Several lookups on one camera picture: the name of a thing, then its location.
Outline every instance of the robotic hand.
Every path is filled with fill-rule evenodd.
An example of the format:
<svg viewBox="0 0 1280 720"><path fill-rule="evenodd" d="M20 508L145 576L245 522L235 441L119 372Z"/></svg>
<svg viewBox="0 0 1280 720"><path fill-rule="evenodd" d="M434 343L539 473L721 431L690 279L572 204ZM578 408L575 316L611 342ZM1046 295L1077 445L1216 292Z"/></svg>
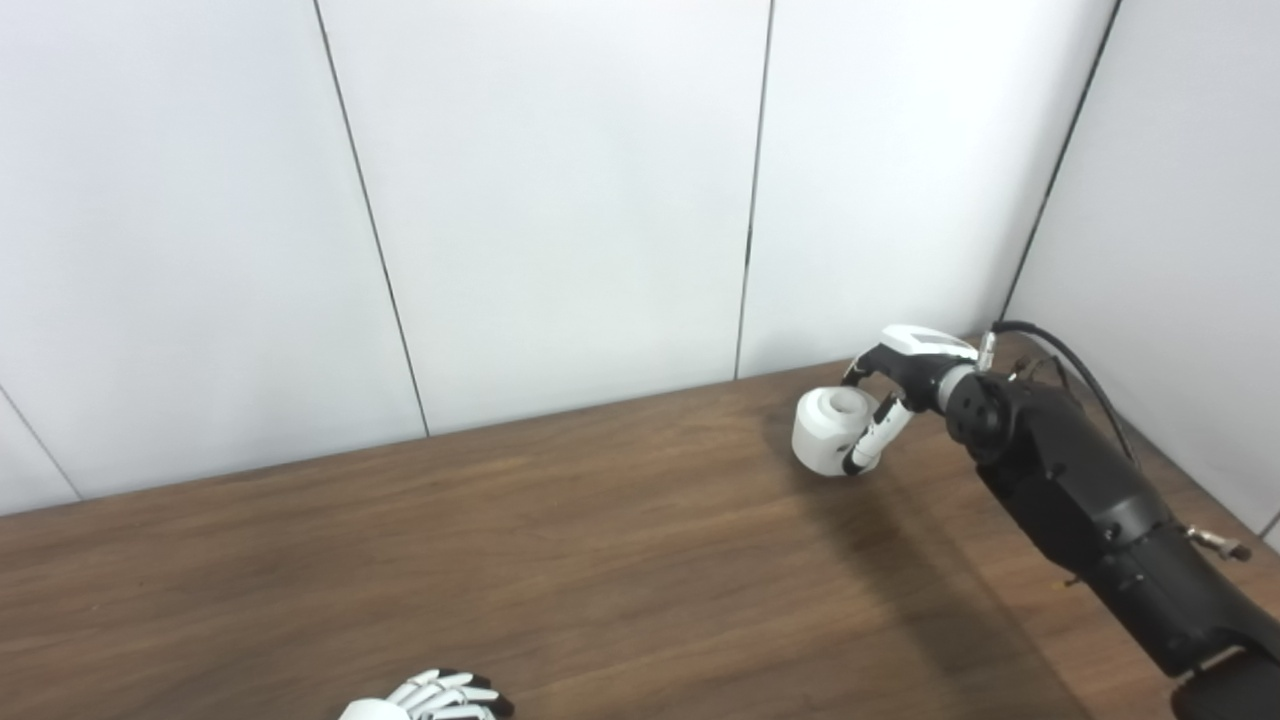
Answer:
<svg viewBox="0 0 1280 720"><path fill-rule="evenodd" d="M991 372L996 334L1007 331L1038 336L1075 365L1119 448L1068 389ZM1174 516L1139 470L1106 393L1060 340L1030 323L1001 322L978 351L945 333L891 325L854 360L844 384L856 387L873 373L900 389L851 445L840 446L849 448L846 474L873 466L915 414L938 413L1046 559L1088 585L1161 671L1189 676L1174 693L1175 716L1280 717L1280 623L1194 546L1224 560L1247 560L1248 550Z"/></svg>
<svg viewBox="0 0 1280 720"><path fill-rule="evenodd" d="M387 700L364 698L347 706L338 720L495 720L516 708L489 689L489 680L457 670L413 675Z"/></svg>

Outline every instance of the white robotic hand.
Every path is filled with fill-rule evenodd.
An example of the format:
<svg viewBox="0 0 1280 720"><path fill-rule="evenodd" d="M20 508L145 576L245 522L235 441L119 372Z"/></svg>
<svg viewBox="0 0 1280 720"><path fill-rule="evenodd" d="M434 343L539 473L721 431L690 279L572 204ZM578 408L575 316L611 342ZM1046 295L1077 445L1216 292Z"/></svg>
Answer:
<svg viewBox="0 0 1280 720"><path fill-rule="evenodd" d="M791 448L805 466L823 475L870 470L918 413L943 413L951 391L980 360L978 350L946 333L890 325L881 332L879 343L849 365L840 383L845 400L841 388L818 388L800 398ZM865 401L874 398L858 391L858 384L877 373L899 387L868 414Z"/></svg>
<svg viewBox="0 0 1280 720"><path fill-rule="evenodd" d="M489 680L457 670L413 675L387 700L364 698L347 706L338 720L495 720L516 708Z"/></svg>

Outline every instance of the panel seam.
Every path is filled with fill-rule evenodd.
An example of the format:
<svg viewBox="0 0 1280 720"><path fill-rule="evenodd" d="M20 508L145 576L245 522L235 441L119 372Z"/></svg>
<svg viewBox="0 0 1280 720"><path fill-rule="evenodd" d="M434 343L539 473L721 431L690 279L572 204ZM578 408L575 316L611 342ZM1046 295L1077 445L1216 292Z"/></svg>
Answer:
<svg viewBox="0 0 1280 720"><path fill-rule="evenodd" d="M399 333L401 347L404 351L404 364L408 366L408 379L413 384L413 398L417 400L417 414L422 420L422 432L431 437L431 428L426 424L426 409L422 406L422 392L417 384L417 373L413 370L413 356L408 350L408 338L404 336L404 323L401 319L399 304L396 301L396 288L392 284L390 270L387 269L387 254L383 251L383 238L378 232L378 220L374 218L374 204L369 197L369 183L365 182L365 169L360 163L360 151L356 149L356 135L351 129L351 117L347 113L347 99L342 95L342 83L338 82L338 67L333 60L333 47L329 45L329 29L324 24L324 13L320 12L320 0L311 0L316 12L316 23L320 26L320 40L324 41L324 54L329 60L329 74L333 78L333 90L338 96L338 108L342 110L342 124L347 129L347 143L351 146L351 159L356 165L356 177L360 179L360 193L365 200L365 213L369 215L369 228L374 234L374 245L378 247L378 263L383 269L383 281L387 283L387 297L392 302L392 314L396 316L396 331Z"/></svg>
<svg viewBox="0 0 1280 720"><path fill-rule="evenodd" d="M1276 511L1276 516L1272 518L1270 523L1262 527L1262 529L1258 532L1258 537L1262 539L1267 539L1267 533L1274 530L1277 524L1280 524L1280 510Z"/></svg>
<svg viewBox="0 0 1280 720"><path fill-rule="evenodd" d="M1111 28L1116 24L1116 15L1120 13L1120 4L1124 0L1116 0L1115 5L1111 6L1111 17L1107 18L1107 27L1102 31L1102 41L1098 42L1098 51L1093 55L1093 64L1089 67L1089 74L1084 79L1084 88L1080 91L1080 99L1075 102L1075 113L1071 115L1071 124L1066 128L1066 136L1062 138L1062 147L1057 151L1057 160L1053 163L1053 172L1048 176L1048 184L1044 187L1044 196L1041 197L1041 205L1036 210L1036 220L1032 223L1030 233L1027 236L1027 242L1023 243L1023 254L1018 259L1018 269L1014 270L1014 278L1009 283L1009 292L1005 295L1005 304L1000 307L1000 319L1005 319L1005 314L1009 313L1009 305L1014 301L1014 291L1018 290L1018 281L1023 277L1023 269L1027 266L1027 258L1030 255L1032 242L1036 241L1036 233L1039 232L1041 220L1044 218L1044 209L1048 208L1048 199L1053 193L1053 186L1057 183L1059 172L1062 169L1062 160L1066 158L1066 151L1070 149L1071 137L1075 136L1075 126L1080 122L1080 113L1084 110L1084 101L1089 97L1089 88L1093 87L1093 78L1098 73L1098 64L1102 61L1102 54L1107 49L1107 41L1111 40Z"/></svg>
<svg viewBox="0 0 1280 720"><path fill-rule="evenodd" d="M36 432L36 428L31 427L31 420L22 414L22 409L19 409L18 404L13 401L13 396L9 395L9 391L6 391L3 384L0 384L0 397L4 397L4 401L9 404L9 407L13 409L13 414L18 416L18 421L22 423L22 427L27 428L27 432L31 433L31 437L36 441L36 445L38 445L40 450L44 451L45 457L49 459L49 461L54 465L54 469L58 470L58 474L61 475L63 482L67 483L67 487L72 488L73 493L76 493L76 500L83 501L84 493L82 493L79 488L76 487L76 483L72 482L70 477L67 475L67 470L63 468L63 464L54 457L54 454L50 452L49 446L45 445L40 433Z"/></svg>
<svg viewBox="0 0 1280 720"><path fill-rule="evenodd" d="M773 6L769 0L769 19L764 31L764 68L760 72L760 109L755 118L755 155L751 159L751 201L746 210L746 250L742 258L742 286L737 302L737 345L733 350L733 379L742 366L742 328L746 324L746 284L751 274L751 242L755 238L755 196L760 186L760 145L764 140L764 99L769 91L769 54L773 49Z"/></svg>

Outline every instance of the black fingertip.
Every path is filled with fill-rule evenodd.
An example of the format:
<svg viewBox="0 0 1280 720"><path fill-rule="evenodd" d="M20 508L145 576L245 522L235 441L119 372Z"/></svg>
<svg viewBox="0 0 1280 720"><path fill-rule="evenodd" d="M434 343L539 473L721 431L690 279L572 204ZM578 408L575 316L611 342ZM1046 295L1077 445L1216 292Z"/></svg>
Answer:
<svg viewBox="0 0 1280 720"><path fill-rule="evenodd" d="M516 706L507 698L498 696L498 700L485 703L489 706L489 711L498 717L511 717L516 714Z"/></svg>
<svg viewBox="0 0 1280 720"><path fill-rule="evenodd" d="M845 471L846 475L858 475L858 474L861 474L861 471L867 469L867 468L863 468L861 465L859 465L858 462L854 462L854 451L852 450L850 450L849 455L845 455L845 459L841 460L840 468Z"/></svg>

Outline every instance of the white cylindrical object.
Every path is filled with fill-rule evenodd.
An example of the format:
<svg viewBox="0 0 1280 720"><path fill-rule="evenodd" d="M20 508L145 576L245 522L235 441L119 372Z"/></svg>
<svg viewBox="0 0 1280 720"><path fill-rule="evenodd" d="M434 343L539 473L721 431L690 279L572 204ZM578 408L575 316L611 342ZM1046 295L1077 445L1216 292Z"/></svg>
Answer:
<svg viewBox="0 0 1280 720"><path fill-rule="evenodd" d="M876 405L876 398L852 387L810 389L796 404L791 451L819 475L844 475L845 455L870 424Z"/></svg>

